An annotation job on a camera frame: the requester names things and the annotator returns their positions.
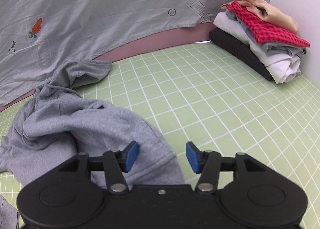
folded clothing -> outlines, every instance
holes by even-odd
[[[263,43],[258,44],[253,35],[252,32],[249,30],[249,28],[234,14],[233,12],[226,9],[226,14],[228,18],[238,21],[247,36],[254,41],[255,45],[258,45],[262,51],[264,51],[268,55],[272,54],[278,54],[278,53],[286,53],[289,54],[291,57],[293,57],[295,54],[298,55],[300,58],[302,58],[307,53],[307,48],[304,47],[297,47],[292,44],[284,44],[279,42],[269,42],[269,43]]]
[[[300,58],[296,54],[293,57],[287,53],[266,54],[255,40],[248,37],[238,21],[228,18],[226,12],[219,13],[213,23],[243,44],[248,45],[250,50],[270,72],[276,83],[288,82],[295,77],[296,73],[300,72]]]
[[[248,27],[258,44],[280,42],[297,47],[310,47],[310,44],[306,40],[297,37],[295,34],[284,28],[264,22],[256,15],[249,12],[245,7],[242,7],[237,1],[228,4],[227,9],[236,14],[236,16]]]
[[[268,72],[263,63],[259,61],[259,59],[253,54],[248,46],[243,44],[237,38],[226,33],[220,28],[215,28],[212,30],[209,33],[209,38],[214,44],[243,61],[246,65],[250,66],[268,81],[273,80],[271,74]]]
[[[248,11],[255,14],[264,22],[278,26],[290,31],[293,34],[298,32],[298,23],[290,16],[282,13],[276,7],[264,0],[237,0],[241,6],[245,6]]]

circle icon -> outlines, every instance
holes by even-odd
[[[16,44],[16,42],[13,41],[13,42],[12,42],[12,47],[10,47],[10,49],[9,49],[10,54],[14,54],[14,52],[15,52],[14,45],[15,45],[15,44]]]
[[[168,11],[169,16],[174,16],[176,13],[177,13],[176,10],[173,8],[169,9],[169,11]]]

blue gripper pad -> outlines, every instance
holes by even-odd
[[[125,161],[124,161],[124,169],[125,172],[129,172],[132,169],[133,164],[135,163],[139,154],[139,144],[138,142],[134,142],[132,147],[126,154]]]
[[[186,144],[186,156],[193,172],[198,174],[200,172],[198,156],[189,143]]]

green cutting mat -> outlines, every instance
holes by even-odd
[[[302,226],[320,229],[320,93],[304,75],[277,86],[212,43],[190,44],[116,62],[108,77],[78,91],[132,110],[158,128],[193,185],[187,141],[224,156],[250,154],[305,189]],[[25,101],[0,113],[0,136]],[[222,173],[219,186],[231,180]],[[1,174],[0,193],[14,206],[19,190],[11,174]]]

carrot print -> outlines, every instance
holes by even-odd
[[[33,28],[29,32],[30,38],[33,38],[33,37],[37,38],[38,37],[38,36],[36,36],[36,34],[39,33],[39,31],[41,29],[41,24],[42,24],[42,17],[39,18],[39,20],[34,24]]]

